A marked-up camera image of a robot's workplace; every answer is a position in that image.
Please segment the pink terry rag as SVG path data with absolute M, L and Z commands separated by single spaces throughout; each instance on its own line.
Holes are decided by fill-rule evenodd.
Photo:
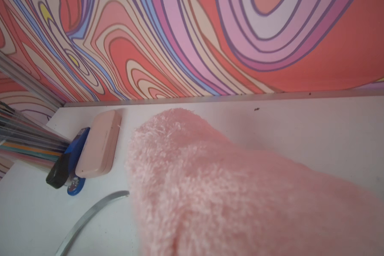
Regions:
M 232 143 L 182 108 L 128 146 L 144 256 L 384 256 L 384 203 L 343 180 Z

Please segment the wooden handled sickle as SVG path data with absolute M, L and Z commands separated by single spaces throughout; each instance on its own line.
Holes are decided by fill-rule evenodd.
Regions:
M 103 208 L 110 205 L 113 202 L 121 200 L 123 198 L 129 197 L 129 191 L 117 191 L 107 195 L 98 201 L 95 205 L 89 208 L 76 222 L 76 224 L 72 227 L 70 232 L 66 235 L 62 243 L 60 244 L 56 256 L 66 256 L 68 255 L 71 247 L 74 242 L 78 238 L 79 234 L 83 230 L 83 228 L 91 221 L 91 219 L 97 215 Z

